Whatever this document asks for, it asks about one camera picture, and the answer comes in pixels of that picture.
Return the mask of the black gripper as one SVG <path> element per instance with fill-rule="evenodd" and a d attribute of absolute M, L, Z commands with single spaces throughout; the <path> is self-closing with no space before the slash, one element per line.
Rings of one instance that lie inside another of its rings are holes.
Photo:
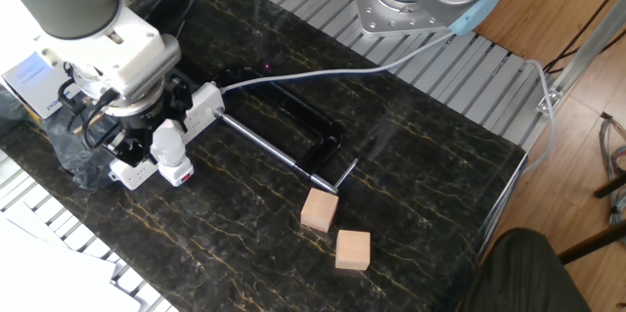
<path fill-rule="evenodd" d="M 155 102 L 140 111 L 124 111 L 115 117 L 121 125 L 115 125 L 100 140 L 100 145 L 118 160 L 137 166 L 147 160 L 153 141 L 149 128 L 160 126 L 167 119 L 177 121 L 184 131 L 187 111 L 193 106 L 190 85 L 179 76 L 167 76 L 164 90 Z"/>

